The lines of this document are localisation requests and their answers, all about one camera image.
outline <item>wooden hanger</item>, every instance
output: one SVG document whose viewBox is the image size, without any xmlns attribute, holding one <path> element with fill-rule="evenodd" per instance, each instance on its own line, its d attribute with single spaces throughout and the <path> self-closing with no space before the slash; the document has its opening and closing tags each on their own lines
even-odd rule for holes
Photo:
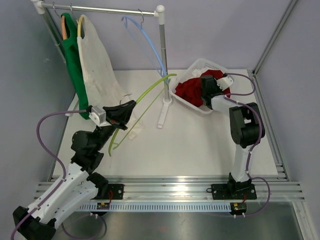
<svg viewBox="0 0 320 240">
<path fill-rule="evenodd" d="M 65 16 L 61 17 L 61 29 L 62 29 L 62 39 L 67 39 L 67 31 L 66 31 L 66 25 L 65 25 L 66 18 Z"/>
</svg>

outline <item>clothes rack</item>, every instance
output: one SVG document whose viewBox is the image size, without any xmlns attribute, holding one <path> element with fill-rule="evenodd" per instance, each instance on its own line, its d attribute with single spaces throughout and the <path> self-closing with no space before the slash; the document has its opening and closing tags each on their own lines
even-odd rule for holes
<svg viewBox="0 0 320 240">
<path fill-rule="evenodd" d="M 137 10 L 127 10 L 127 9 L 112 9 L 112 8 L 103 8 L 103 7 L 89 7 L 89 6 L 78 6 L 78 5 L 62 5 L 43 2 L 41 0 L 31 0 L 38 14 L 42 15 L 45 23 L 49 29 L 51 37 L 54 41 L 54 44 L 57 46 L 59 52 L 64 56 L 64 48 L 62 45 L 61 34 L 53 21 L 48 9 L 60 9 L 60 10 L 71 10 L 71 11 L 85 11 L 85 12 L 97 12 L 97 13 L 107 13 L 107 14 L 122 14 L 122 15 L 134 15 L 144 17 L 154 17 L 158 18 L 159 24 L 159 33 L 160 33 L 160 45 L 161 45 L 161 60 L 163 62 L 165 70 L 168 72 L 167 66 L 167 49 L 166 49 L 166 35 L 165 35 L 165 7 L 163 5 L 158 5 L 154 11 L 141 11 Z M 169 94 L 169 85 L 164 82 L 164 98 L 163 98 L 163 108 L 160 114 L 158 128 L 162 128 L 165 122 L 167 111 L 169 105 L 171 105 L 172 99 Z M 74 109 L 77 106 L 77 96 L 75 96 L 72 101 L 69 110 Z"/>
</svg>

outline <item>white wall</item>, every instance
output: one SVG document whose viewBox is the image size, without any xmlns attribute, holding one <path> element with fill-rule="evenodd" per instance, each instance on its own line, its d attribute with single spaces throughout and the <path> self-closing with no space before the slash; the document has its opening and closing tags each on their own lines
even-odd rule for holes
<svg viewBox="0 0 320 240">
<path fill-rule="evenodd" d="M 293 180 L 300 181 L 320 236 L 320 1 L 299 1 L 259 83 Z"/>
<path fill-rule="evenodd" d="M 0 239 L 14 229 L 12 213 L 28 206 L 39 181 L 48 179 L 52 158 L 36 137 L 40 118 L 66 110 L 73 87 L 42 17 L 28 0 L 0 3 Z M 48 148 L 57 151 L 66 118 L 41 128 Z"/>
<path fill-rule="evenodd" d="M 68 5 L 72 1 L 56 0 Z M 186 69 L 205 58 L 222 66 L 253 69 L 277 26 L 289 0 L 77 0 L 73 5 L 118 9 L 166 8 L 168 67 Z M 81 12 L 73 11 L 76 17 Z M 86 12 L 102 40 L 113 69 L 152 69 L 131 38 L 121 15 Z M 57 15 L 52 15 L 59 23 Z M 135 16 L 138 22 L 141 17 Z M 158 21 L 145 17 L 143 27 L 159 46 Z"/>
</svg>

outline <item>hanger hook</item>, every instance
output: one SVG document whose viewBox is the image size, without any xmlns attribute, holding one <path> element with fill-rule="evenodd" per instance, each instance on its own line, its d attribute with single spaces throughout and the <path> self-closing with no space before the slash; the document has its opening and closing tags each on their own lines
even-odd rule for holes
<svg viewBox="0 0 320 240">
<path fill-rule="evenodd" d="M 145 22 L 145 17 L 144 17 L 143 12 L 139 8 L 138 8 L 138 10 L 141 12 L 141 15 L 142 15 L 142 22 L 140 23 L 140 26 L 142 28 L 142 24 Z"/>
<path fill-rule="evenodd" d="M 73 16 L 73 18 L 76 20 L 76 23 L 78 23 L 78 19 L 76 18 L 76 16 L 74 15 L 74 12 L 72 10 L 72 3 L 70 3 L 70 10 L 71 10 L 71 15 Z"/>
<path fill-rule="evenodd" d="M 132 93 L 129 93 L 129 94 L 124 95 L 124 96 L 120 99 L 119 105 L 122 106 L 122 107 L 125 106 L 125 105 L 121 105 L 121 102 L 122 102 L 122 100 L 123 100 L 126 96 L 130 96 L 130 95 L 132 95 Z"/>
<path fill-rule="evenodd" d="M 60 15 L 57 13 L 57 11 L 56 11 L 55 2 L 52 3 L 52 7 L 53 7 L 53 10 L 54 10 L 55 14 L 56 14 L 59 18 L 61 18 L 61 16 L 60 16 Z"/>
</svg>

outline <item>metal frame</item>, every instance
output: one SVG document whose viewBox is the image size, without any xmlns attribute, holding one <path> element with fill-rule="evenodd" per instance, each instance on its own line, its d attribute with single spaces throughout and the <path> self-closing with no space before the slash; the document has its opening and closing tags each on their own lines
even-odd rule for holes
<svg viewBox="0 0 320 240">
<path fill-rule="evenodd" d="M 263 119 L 263 122 L 265 124 L 266 131 L 268 132 L 269 136 L 269 143 L 271 147 L 274 150 L 274 157 L 275 161 L 278 162 L 278 164 L 281 164 L 283 167 L 283 172 L 285 176 L 287 177 L 287 180 L 290 181 L 290 173 L 288 171 L 288 165 L 286 161 L 284 161 L 281 157 L 281 150 L 278 145 L 277 136 L 273 131 L 272 123 L 270 121 L 269 115 L 268 115 L 268 109 L 265 104 L 265 100 L 263 97 L 263 93 L 261 91 L 261 88 L 259 87 L 259 71 L 263 67 L 266 59 L 268 58 L 270 52 L 272 51 L 275 43 L 277 42 L 281 32 L 283 31 L 286 23 L 288 22 L 290 16 L 292 15 L 295 7 L 297 6 L 297 3 L 299 0 L 291 0 L 285 9 L 279 23 L 277 24 L 275 30 L 273 31 L 273 34 L 268 41 L 261 57 L 258 60 L 258 63 L 256 64 L 254 70 L 252 72 L 249 72 L 249 76 L 251 76 L 256 84 L 256 99 L 259 101 L 259 107 L 261 110 L 261 115 Z M 316 240 L 318 239 L 316 230 L 314 228 L 313 222 L 311 220 L 311 216 L 309 213 L 309 210 L 306 206 L 305 202 L 302 201 L 291 201 L 293 205 L 293 209 L 295 211 L 295 216 L 298 221 L 298 225 L 300 226 L 300 230 L 303 236 L 303 239 L 305 240 Z"/>
<path fill-rule="evenodd" d="M 266 58 L 268 57 L 271 49 L 273 48 L 275 42 L 277 41 L 280 33 L 282 32 L 284 26 L 286 25 L 290 15 L 292 14 L 292 12 L 295 9 L 298 2 L 299 2 L 299 0 L 291 0 L 290 3 L 288 4 L 288 6 L 286 7 L 286 9 L 281 17 L 281 20 L 279 21 L 278 25 L 276 26 L 275 30 L 273 31 L 273 34 L 272 34 L 269 42 L 267 43 L 258 63 L 256 64 L 256 66 L 253 70 L 254 76 L 257 76 L 258 72 L 260 71 L 262 65 L 264 64 Z"/>
<path fill-rule="evenodd" d="M 269 119 L 268 109 L 264 101 L 263 93 L 259 87 L 259 77 L 257 74 L 261 70 L 266 58 L 271 52 L 275 45 L 279 35 L 284 29 L 290 15 L 292 14 L 295 6 L 299 0 L 291 0 L 288 4 L 284 14 L 281 17 L 278 25 L 276 26 L 267 46 L 265 47 L 257 65 L 253 71 L 249 71 L 257 86 L 256 99 L 259 103 L 261 116 L 265 123 L 265 128 L 269 136 L 269 143 L 271 151 L 275 159 L 276 167 L 278 170 L 277 178 L 267 178 L 271 186 L 271 199 L 273 202 L 292 202 L 295 214 L 297 217 L 298 224 L 300 226 L 304 239 L 314 240 L 316 239 L 315 230 L 313 228 L 310 215 L 305 206 L 305 198 L 302 193 L 299 182 L 290 181 L 290 174 L 288 172 L 287 164 L 281 157 L 281 151 L 278 145 L 277 137 L 273 131 L 272 124 Z M 52 3 L 41 2 L 42 8 L 46 9 L 63 9 L 70 10 L 69 5 L 53 5 Z M 83 7 L 72 5 L 74 11 L 89 11 L 99 13 L 111 13 L 111 14 L 127 14 L 140 16 L 143 14 L 145 17 L 156 17 L 156 12 L 140 11 L 140 10 L 122 10 L 122 9 L 109 9 L 99 7 Z M 48 26 L 53 41 L 60 51 L 61 55 L 64 56 L 64 49 L 62 47 L 62 38 L 55 26 L 55 23 L 50 16 L 50 13 L 46 10 L 43 14 L 43 18 Z M 159 25 L 160 31 L 160 42 L 161 42 L 161 57 L 165 68 L 167 69 L 167 54 L 166 54 L 166 38 L 165 38 L 165 26 L 164 24 Z M 165 98 L 169 96 L 169 91 L 166 88 Z M 121 183 L 125 184 L 124 199 L 119 202 L 126 202 L 127 205 L 137 203 L 208 203 L 214 202 L 210 193 L 206 192 L 206 189 L 210 187 L 212 183 L 226 182 L 226 177 L 214 177 L 214 176 L 173 176 L 173 177 L 154 177 L 154 178 L 135 178 L 135 177 L 107 177 L 110 183 Z M 39 197 L 53 182 L 56 180 L 53 177 L 50 182 L 40 182 L 37 188 L 36 197 Z M 267 197 L 266 186 L 263 182 L 256 181 L 256 190 L 258 199 L 255 202 L 265 201 Z"/>
</svg>

